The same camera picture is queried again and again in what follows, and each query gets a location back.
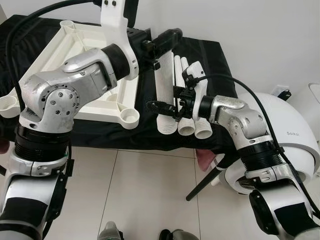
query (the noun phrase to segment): black plug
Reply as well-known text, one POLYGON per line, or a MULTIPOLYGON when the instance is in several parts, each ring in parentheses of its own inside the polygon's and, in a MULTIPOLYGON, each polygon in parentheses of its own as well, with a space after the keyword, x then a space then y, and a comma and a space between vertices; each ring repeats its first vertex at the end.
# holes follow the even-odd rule
POLYGON ((281 93, 279 94, 278 98, 280 98, 280 99, 282 99, 282 100, 284 100, 284 101, 287 101, 288 98, 291 97, 291 95, 292 95, 292 94, 291 94, 290 90, 288 89, 288 90, 285 90, 285 91, 281 92, 281 93))

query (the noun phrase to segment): black cable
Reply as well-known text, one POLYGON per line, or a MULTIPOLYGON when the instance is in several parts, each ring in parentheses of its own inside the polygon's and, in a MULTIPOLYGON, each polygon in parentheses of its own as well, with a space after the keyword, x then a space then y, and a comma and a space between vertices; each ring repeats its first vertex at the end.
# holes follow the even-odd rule
POLYGON ((313 216, 315 216, 317 219, 320 220, 320 216, 319 216, 317 213, 315 213, 314 211, 312 211, 312 214, 313 214, 313 216))
POLYGON ((272 127, 272 124, 270 122, 270 119, 268 117, 268 114, 264 108, 264 106, 262 105, 261 101, 259 100, 259 98, 257 97, 257 95, 247 86, 245 85, 243 82, 241 82, 240 80, 238 79, 235 79, 234 77, 232 76, 229 76, 229 75, 225 75, 225 74, 220 74, 220 73, 214 73, 214 74, 209 74, 209 75, 206 75, 206 76, 202 76, 202 77, 199 77, 197 78, 197 81, 202 81, 202 80, 205 80, 205 79, 208 79, 208 78, 214 78, 214 77, 222 77, 222 78, 225 78, 226 80, 228 81, 232 81, 232 82, 235 82, 237 84, 239 84, 241 87, 243 87, 245 90, 247 90, 251 96, 254 98, 254 100, 256 101, 256 103, 258 104, 259 108, 261 109, 261 112, 265 118, 265 121, 266 121, 266 124, 269 128, 269 131, 270 131, 270 135, 273 139, 273 142, 274 142, 274 145, 276 147, 276 149, 278 150, 279 154, 281 155, 281 157, 283 158, 283 160, 289 165, 289 167, 291 168, 291 171, 292 171, 292 174, 294 176, 294 178, 296 179, 296 181, 298 182, 299 186, 301 187, 304 195, 306 196, 306 198, 308 199, 311 207, 313 208, 314 212, 315 212, 315 215, 317 218, 320 217, 320 210, 318 209, 317 205, 315 204, 315 202, 312 200, 312 198, 310 197, 304 183, 302 182, 298 172, 296 171, 296 169, 294 168, 294 166, 292 165, 292 163, 290 162, 290 160, 287 158, 287 156, 285 155, 285 153, 281 150, 281 147, 278 143, 278 140, 277 140, 277 137, 276 137, 276 134, 275 134, 275 131, 272 127))
POLYGON ((68 143, 68 160, 71 160, 72 159, 72 144, 71 144, 71 139, 69 140, 69 143, 68 143))
POLYGON ((47 236, 49 230, 50 230, 50 227, 52 225, 52 222, 53 221, 47 221, 46 224, 45 224, 45 227, 43 229, 43 232, 42 232, 42 239, 45 239, 45 237, 47 236))
POLYGON ((56 9, 60 9, 63 7, 71 6, 71 5, 76 5, 76 4, 84 4, 84 3, 92 3, 93 0, 66 0, 66 1, 61 1, 54 3, 52 5, 46 6, 44 8, 39 9, 38 11, 35 11, 28 15, 26 18, 22 19, 20 22, 18 22, 14 28, 10 31, 7 39, 6 39, 6 44, 5 44, 5 55, 6 55, 6 64, 7 68, 9 70, 9 74, 11 77, 11 81, 14 85, 19 104, 20 104, 20 110, 21 112, 25 109, 25 103, 21 95, 21 88, 19 85, 19 76, 16 75, 17 69, 16 66, 14 65, 14 59, 13 59, 13 45, 14 45, 14 38, 18 30, 25 25, 26 23, 30 22, 31 20, 46 14, 48 12, 51 12, 56 9))

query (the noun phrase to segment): black cloth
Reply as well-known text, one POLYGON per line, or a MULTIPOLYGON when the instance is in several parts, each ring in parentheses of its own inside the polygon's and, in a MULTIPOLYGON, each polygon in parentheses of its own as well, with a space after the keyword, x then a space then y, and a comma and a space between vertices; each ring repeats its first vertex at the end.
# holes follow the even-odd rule
MULTIPOLYGON (((14 15, 0 25, 0 95, 8 94, 13 85, 10 81, 5 61, 6 37, 11 28, 23 18, 14 15)), ((29 66, 60 29, 59 19, 37 18, 25 26, 15 38, 14 58, 18 75, 27 71, 29 66)), ((173 50, 175 55, 187 57, 191 64, 200 61, 204 72, 230 75, 226 58, 218 42, 184 37, 173 50)), ((207 95, 237 97, 234 83, 222 78, 208 80, 207 95)), ((139 125, 135 129, 124 129, 118 123, 74 120, 71 134, 72 145, 80 147, 144 149, 169 151, 176 148, 212 149, 215 153, 224 153, 234 145, 228 132, 221 126, 212 125, 210 138, 199 140, 194 135, 181 136, 176 131, 163 135, 157 130, 157 115, 148 111, 146 102, 156 100, 156 85, 153 70, 139 76, 135 109, 140 113, 139 125)), ((18 117, 6 119, 0 116, 0 137, 13 141, 14 129, 18 117)))

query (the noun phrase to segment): red object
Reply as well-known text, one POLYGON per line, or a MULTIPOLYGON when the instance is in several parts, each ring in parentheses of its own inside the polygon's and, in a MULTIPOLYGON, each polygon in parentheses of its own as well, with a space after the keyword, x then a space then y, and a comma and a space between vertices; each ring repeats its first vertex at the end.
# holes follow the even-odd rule
POLYGON ((5 154, 8 152, 10 147, 10 142, 8 140, 0 139, 0 154, 5 154))
POLYGON ((199 168, 203 172, 206 172, 212 161, 216 158, 216 155, 211 150, 206 149, 196 149, 195 153, 199 168))

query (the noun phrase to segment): white plastic tray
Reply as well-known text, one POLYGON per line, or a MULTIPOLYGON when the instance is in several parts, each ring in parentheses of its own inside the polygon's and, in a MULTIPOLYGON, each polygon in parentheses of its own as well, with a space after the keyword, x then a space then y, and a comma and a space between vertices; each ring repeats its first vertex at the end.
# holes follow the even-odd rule
MULTIPOLYGON (((100 26, 78 24, 70 20, 61 21, 60 25, 61 29, 21 78, 20 85, 35 73, 52 71, 75 55, 108 45, 100 26)), ((116 88, 81 108, 75 118, 119 123, 125 129, 136 128, 140 118, 139 112, 134 108, 138 77, 131 81, 121 79, 117 84, 116 88)), ((13 89, 7 96, 0 98, 0 115, 12 118, 19 113, 16 91, 13 89)))

